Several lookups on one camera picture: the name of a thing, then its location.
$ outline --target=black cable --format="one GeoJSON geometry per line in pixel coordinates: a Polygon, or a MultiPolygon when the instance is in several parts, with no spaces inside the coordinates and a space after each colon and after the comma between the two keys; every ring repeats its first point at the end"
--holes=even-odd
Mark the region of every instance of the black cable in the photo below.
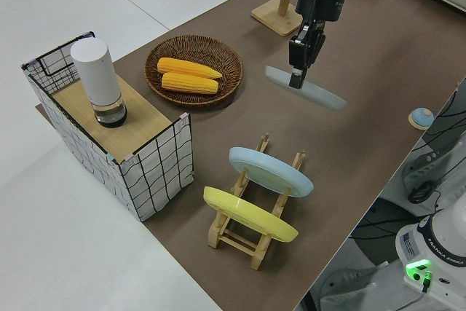
{"type": "Polygon", "coordinates": [[[443,116],[445,115],[445,113],[449,111],[451,105],[453,105],[454,99],[455,99],[456,96],[457,96],[457,91],[458,91],[458,90],[455,90],[455,91],[453,92],[453,96],[451,97],[451,100],[450,100],[449,105],[445,108],[445,111],[443,111],[442,113],[440,113],[440,114],[438,115],[438,117],[440,117],[440,118],[443,117],[443,116]]]}
{"type": "Polygon", "coordinates": [[[442,195],[440,191],[437,191],[435,190],[434,192],[437,192],[438,193],[438,197],[437,199],[435,200],[435,204],[434,204],[434,212],[437,211],[437,207],[438,207],[438,200],[440,199],[440,196],[442,195]]]}
{"type": "Polygon", "coordinates": [[[363,220],[366,220],[369,224],[372,224],[373,227],[375,227],[377,229],[380,229],[381,231],[384,231],[386,233],[390,233],[392,235],[396,235],[396,232],[390,231],[388,229],[383,229],[383,228],[379,227],[377,224],[374,224],[371,220],[369,220],[367,218],[363,218],[363,220]]]}
{"type": "Polygon", "coordinates": [[[426,133],[426,135],[434,136],[434,135],[437,135],[437,134],[446,133],[447,131],[450,131],[452,128],[454,128],[455,126],[457,126],[459,123],[461,123],[461,122],[464,121],[465,119],[466,119],[466,117],[461,118],[458,122],[456,122],[456,123],[454,123],[453,125],[447,127],[445,130],[441,130],[441,131],[438,131],[438,132],[433,133],[433,134],[426,133]]]}
{"type": "Polygon", "coordinates": [[[429,215],[422,215],[422,216],[415,216],[413,218],[402,218],[402,219],[389,219],[389,220],[383,220],[383,221],[376,221],[372,224],[360,224],[357,225],[356,228],[361,228],[361,227],[368,227],[368,226],[373,226],[373,225],[382,225],[382,224],[388,224],[391,222],[403,222],[403,221],[416,221],[420,222],[423,218],[429,215]]]}
{"type": "Polygon", "coordinates": [[[452,167],[449,171],[444,173],[434,184],[435,186],[439,186],[441,184],[441,179],[450,174],[458,165],[466,160],[466,156],[464,156],[454,167],[452,167]]]}
{"type": "Polygon", "coordinates": [[[387,237],[393,237],[396,236],[396,233],[392,235],[383,235],[383,236],[375,236],[375,237],[353,237],[349,236],[348,238],[351,238],[352,240],[378,240],[380,238],[387,238],[387,237]]]}
{"type": "Polygon", "coordinates": [[[440,134],[440,133],[444,133],[444,132],[446,132],[446,131],[450,131],[450,130],[456,129],[456,128],[458,128],[458,127],[466,127],[466,124],[460,124],[460,125],[456,125],[456,126],[454,126],[454,127],[449,127],[449,128],[446,129],[446,130],[439,131],[439,132],[433,133],[433,134],[427,134],[427,133],[426,133],[426,135],[434,136],[434,135],[437,135],[437,134],[440,134]]]}
{"type": "Polygon", "coordinates": [[[406,304],[406,305],[404,305],[402,307],[397,308],[395,311],[404,310],[405,308],[410,307],[412,304],[414,304],[414,303],[418,302],[419,300],[421,300],[424,297],[424,295],[427,293],[427,289],[429,289],[429,287],[430,287],[430,278],[431,278],[430,272],[427,271],[426,274],[425,274],[424,280],[422,281],[422,293],[419,296],[419,298],[413,300],[412,302],[409,302],[408,304],[406,304]]]}
{"type": "Polygon", "coordinates": [[[439,116],[439,117],[440,117],[440,118],[455,117],[455,116],[459,116],[460,114],[464,114],[464,113],[466,113],[466,111],[461,111],[461,112],[452,113],[452,114],[442,114],[442,115],[439,116]]]}
{"type": "Polygon", "coordinates": [[[440,138],[444,133],[446,133],[447,131],[450,131],[450,130],[453,129],[456,125],[458,125],[460,122],[462,122],[462,121],[465,120],[465,119],[466,119],[466,117],[460,119],[458,122],[454,123],[451,127],[448,127],[447,129],[442,130],[442,131],[439,131],[439,132],[437,132],[437,133],[435,133],[435,134],[430,135],[430,134],[426,133],[426,135],[429,135],[429,136],[434,136],[434,135],[436,135],[436,134],[438,134],[438,135],[436,135],[435,137],[431,138],[431,139],[430,139],[428,142],[426,142],[424,145],[419,146],[419,147],[416,147],[415,149],[412,149],[411,152],[414,152],[414,151],[417,151],[418,149],[421,149],[421,148],[423,148],[423,147],[426,147],[428,144],[430,144],[431,142],[433,142],[433,141],[436,140],[437,138],[440,138]]]}
{"type": "Polygon", "coordinates": [[[395,311],[401,311],[401,310],[404,310],[407,307],[410,307],[412,304],[414,304],[414,303],[418,302],[419,300],[421,300],[424,297],[424,295],[425,295],[425,293],[422,293],[419,298],[417,298],[416,300],[413,300],[412,302],[409,302],[408,304],[396,309],[395,311]]]}

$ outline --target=corn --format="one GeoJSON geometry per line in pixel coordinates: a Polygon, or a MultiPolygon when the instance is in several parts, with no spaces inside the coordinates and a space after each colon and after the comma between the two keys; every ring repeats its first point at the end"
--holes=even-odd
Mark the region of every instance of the corn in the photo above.
{"type": "Polygon", "coordinates": [[[162,76],[162,87],[172,91],[213,95],[218,91],[218,82],[201,76],[167,72],[162,76]]]}
{"type": "Polygon", "coordinates": [[[221,78],[221,73],[211,67],[177,58],[160,58],[157,63],[157,70],[162,74],[176,72],[210,79],[221,78]]]}

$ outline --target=brown tabletop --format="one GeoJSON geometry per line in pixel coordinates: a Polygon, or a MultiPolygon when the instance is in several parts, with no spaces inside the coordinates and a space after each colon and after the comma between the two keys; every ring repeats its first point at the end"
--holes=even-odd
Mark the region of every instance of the brown tabletop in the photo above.
{"type": "MultiPolygon", "coordinates": [[[[230,0],[115,63],[169,119],[191,113],[194,183],[144,224],[223,310],[292,310],[419,140],[408,114],[418,107],[438,113],[466,72],[463,14],[436,0],[346,0],[307,74],[348,102],[343,111],[324,109],[266,80],[265,66],[291,71],[289,38],[250,16],[267,1],[230,0]],[[181,34],[217,38],[242,58],[244,79],[228,106],[187,109],[147,85],[146,56],[181,34]],[[229,149],[255,148],[264,133],[267,153],[284,162],[306,150],[301,171],[315,190],[288,200],[282,218],[300,233],[291,243],[272,241],[254,271],[241,251],[208,246],[215,211],[202,191],[228,191],[237,178],[229,149]]],[[[275,199],[266,192],[251,184],[243,198],[271,209],[275,199]]]]}

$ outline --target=wicker basket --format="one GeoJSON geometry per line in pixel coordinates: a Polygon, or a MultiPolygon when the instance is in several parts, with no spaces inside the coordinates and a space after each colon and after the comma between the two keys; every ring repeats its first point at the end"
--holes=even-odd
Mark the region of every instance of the wicker basket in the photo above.
{"type": "Polygon", "coordinates": [[[165,40],[148,55],[144,74],[149,86],[163,98],[184,106],[208,106],[229,97],[242,80],[242,61],[230,47],[207,36],[184,35],[165,40]],[[169,91],[162,88],[157,70],[160,58],[177,58],[209,66],[222,73],[215,95],[169,91]]]}

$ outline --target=light blue plate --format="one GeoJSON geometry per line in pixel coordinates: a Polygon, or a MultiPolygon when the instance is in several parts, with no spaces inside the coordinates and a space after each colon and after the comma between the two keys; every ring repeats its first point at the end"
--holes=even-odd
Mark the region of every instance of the light blue plate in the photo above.
{"type": "Polygon", "coordinates": [[[312,182],[303,173],[268,154],[233,147],[229,158],[238,173],[246,170],[247,178],[276,193],[284,194],[287,189],[291,189],[291,197],[305,197],[314,189],[312,182]]]}

